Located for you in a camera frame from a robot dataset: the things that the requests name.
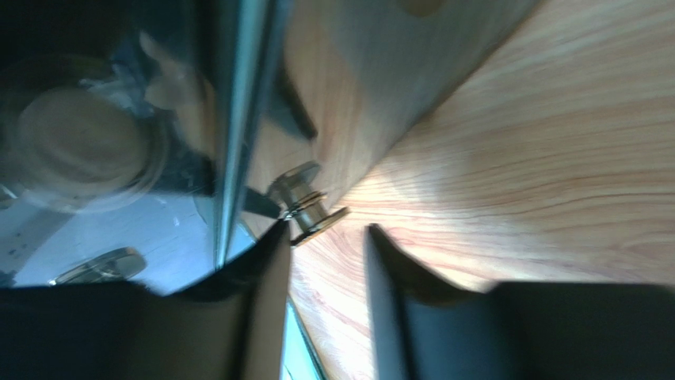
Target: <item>black object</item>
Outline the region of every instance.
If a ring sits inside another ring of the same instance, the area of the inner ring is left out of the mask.
[[[0,290],[0,378],[277,380],[289,240],[279,221],[168,297],[124,282]]]
[[[17,275],[17,271],[3,272],[0,271],[0,288],[3,287],[13,287],[16,281],[14,277]]]
[[[301,136],[307,140],[313,140],[318,135],[283,63],[276,71],[267,115],[290,135]]]
[[[672,379],[675,298],[656,285],[446,283],[376,225],[366,237],[379,378]]]
[[[151,192],[215,197],[213,161],[190,149],[187,144],[169,134],[168,160]],[[277,219],[281,207],[268,196],[246,187],[244,211]]]

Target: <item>wood grain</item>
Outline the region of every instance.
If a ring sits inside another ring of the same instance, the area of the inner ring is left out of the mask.
[[[332,206],[537,2],[296,1],[284,61],[318,137],[309,142],[267,119],[248,185],[263,192],[313,159],[322,165],[314,186]],[[269,224],[253,219],[255,234]]]
[[[373,378],[363,230],[435,272],[675,283],[675,2],[551,0],[296,250],[292,297],[333,378]]]

